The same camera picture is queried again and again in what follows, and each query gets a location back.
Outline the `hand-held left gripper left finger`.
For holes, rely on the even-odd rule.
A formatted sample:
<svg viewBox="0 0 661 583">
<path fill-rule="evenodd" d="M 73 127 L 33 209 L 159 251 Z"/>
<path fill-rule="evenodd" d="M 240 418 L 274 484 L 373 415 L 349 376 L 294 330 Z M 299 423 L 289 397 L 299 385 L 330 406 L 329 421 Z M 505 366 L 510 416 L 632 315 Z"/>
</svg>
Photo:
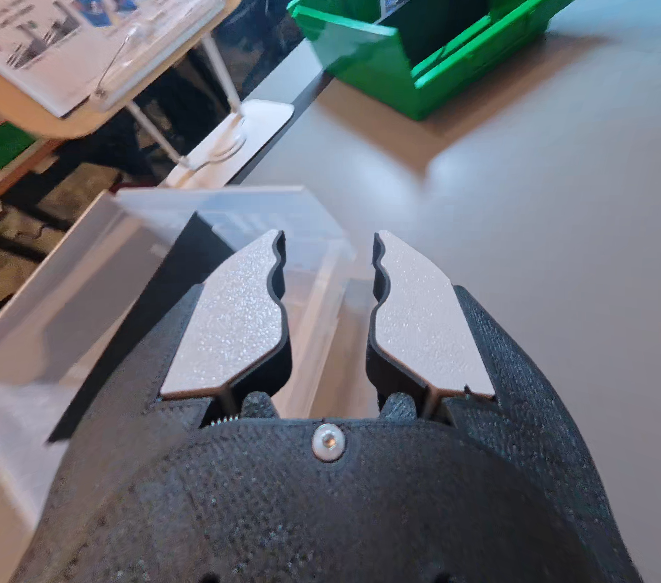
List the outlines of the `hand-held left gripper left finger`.
<svg viewBox="0 0 661 583">
<path fill-rule="evenodd" d="M 276 395 L 292 374 L 285 233 L 269 230 L 202 283 L 160 389 L 164 400 L 216 398 L 226 413 L 253 392 Z"/>
</svg>

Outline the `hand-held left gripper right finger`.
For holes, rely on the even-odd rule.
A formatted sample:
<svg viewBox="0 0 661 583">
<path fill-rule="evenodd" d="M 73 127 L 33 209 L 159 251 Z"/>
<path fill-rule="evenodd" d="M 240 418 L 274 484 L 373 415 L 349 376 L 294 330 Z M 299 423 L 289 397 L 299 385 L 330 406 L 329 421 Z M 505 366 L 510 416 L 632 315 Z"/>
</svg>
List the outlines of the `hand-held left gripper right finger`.
<svg viewBox="0 0 661 583">
<path fill-rule="evenodd" d="M 379 405 L 402 393 L 419 417 L 429 418 L 445 398 L 494 400 L 494 384 L 449 277 L 387 230 L 374 235 L 373 267 L 367 376 Z"/>
</svg>

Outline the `white stand base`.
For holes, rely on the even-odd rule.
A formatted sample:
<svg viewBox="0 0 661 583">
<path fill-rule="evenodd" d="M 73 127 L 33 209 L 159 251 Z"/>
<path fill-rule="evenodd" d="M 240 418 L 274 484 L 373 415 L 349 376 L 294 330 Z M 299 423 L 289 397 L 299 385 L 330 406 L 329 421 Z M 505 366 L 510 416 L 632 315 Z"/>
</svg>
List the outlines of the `white stand base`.
<svg viewBox="0 0 661 583">
<path fill-rule="evenodd" d="M 162 188 L 223 188 L 291 120 L 291 104 L 247 100 L 192 149 L 161 183 Z"/>
</svg>

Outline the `white stand pole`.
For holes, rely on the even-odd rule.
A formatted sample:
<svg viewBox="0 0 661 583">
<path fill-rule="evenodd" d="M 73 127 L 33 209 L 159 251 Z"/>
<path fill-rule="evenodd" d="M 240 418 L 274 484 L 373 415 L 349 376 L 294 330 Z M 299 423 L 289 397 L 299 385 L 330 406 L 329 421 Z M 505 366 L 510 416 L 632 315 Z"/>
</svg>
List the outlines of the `white stand pole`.
<svg viewBox="0 0 661 583">
<path fill-rule="evenodd" d="M 212 34 L 210 32 L 203 34 L 201 43 L 211 69 L 225 93 L 231 112 L 243 116 L 242 101 Z"/>
<path fill-rule="evenodd" d="M 135 121 L 151 136 L 153 141 L 155 141 L 161 150 L 165 152 L 171 162 L 186 168 L 189 167 L 188 159 L 178 153 L 163 135 L 158 126 L 152 122 L 149 116 L 147 116 L 134 101 L 129 101 L 127 105 L 124 106 L 124 109 L 127 110 Z"/>
</svg>

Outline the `clipboard with instruction sheet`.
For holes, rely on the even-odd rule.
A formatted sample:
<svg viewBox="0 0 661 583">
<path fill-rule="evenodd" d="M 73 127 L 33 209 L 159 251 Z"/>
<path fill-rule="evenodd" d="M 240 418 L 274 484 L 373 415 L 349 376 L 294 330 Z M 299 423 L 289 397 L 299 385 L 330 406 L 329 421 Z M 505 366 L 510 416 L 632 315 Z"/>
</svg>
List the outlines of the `clipboard with instruction sheet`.
<svg viewBox="0 0 661 583">
<path fill-rule="evenodd" d="M 7 120 L 17 127 L 35 136 L 53 139 L 75 139 L 98 130 L 112 116 L 124 108 L 129 101 L 134 100 L 166 71 L 176 67 L 186 54 L 201 42 L 203 34 L 211 32 L 221 22 L 234 13 L 242 0 L 224 0 L 224 8 L 216 13 L 205 25 L 193 33 L 191 37 L 177 47 L 161 63 L 147 73 L 144 78 L 132 88 L 121 91 L 120 96 L 112 99 L 110 106 L 101 108 L 100 100 L 87 99 L 66 117 L 57 118 L 47 112 L 38 103 L 33 102 L 13 83 L 1 77 L 1 119 Z"/>
</svg>

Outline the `green plastic bin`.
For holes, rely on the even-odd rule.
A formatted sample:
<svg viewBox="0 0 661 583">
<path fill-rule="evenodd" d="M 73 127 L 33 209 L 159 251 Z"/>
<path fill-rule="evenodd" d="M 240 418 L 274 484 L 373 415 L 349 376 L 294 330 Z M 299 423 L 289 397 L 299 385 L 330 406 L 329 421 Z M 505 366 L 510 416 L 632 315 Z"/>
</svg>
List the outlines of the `green plastic bin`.
<svg viewBox="0 0 661 583">
<path fill-rule="evenodd" d="M 379 0 L 292 0 L 288 12 L 327 73 L 420 121 L 544 34 L 573 0 L 490 0 L 489 13 L 410 68 Z"/>
</svg>

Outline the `black divider panel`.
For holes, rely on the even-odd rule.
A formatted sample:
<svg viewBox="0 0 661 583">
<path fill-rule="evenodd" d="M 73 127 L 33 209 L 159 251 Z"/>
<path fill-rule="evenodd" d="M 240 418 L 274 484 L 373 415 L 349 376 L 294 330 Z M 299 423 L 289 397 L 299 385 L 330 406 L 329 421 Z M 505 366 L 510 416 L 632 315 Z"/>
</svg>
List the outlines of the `black divider panel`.
<svg viewBox="0 0 661 583">
<path fill-rule="evenodd" d="M 397 30 L 411 69 L 490 11 L 490 0 L 408 0 L 378 19 Z"/>
</svg>

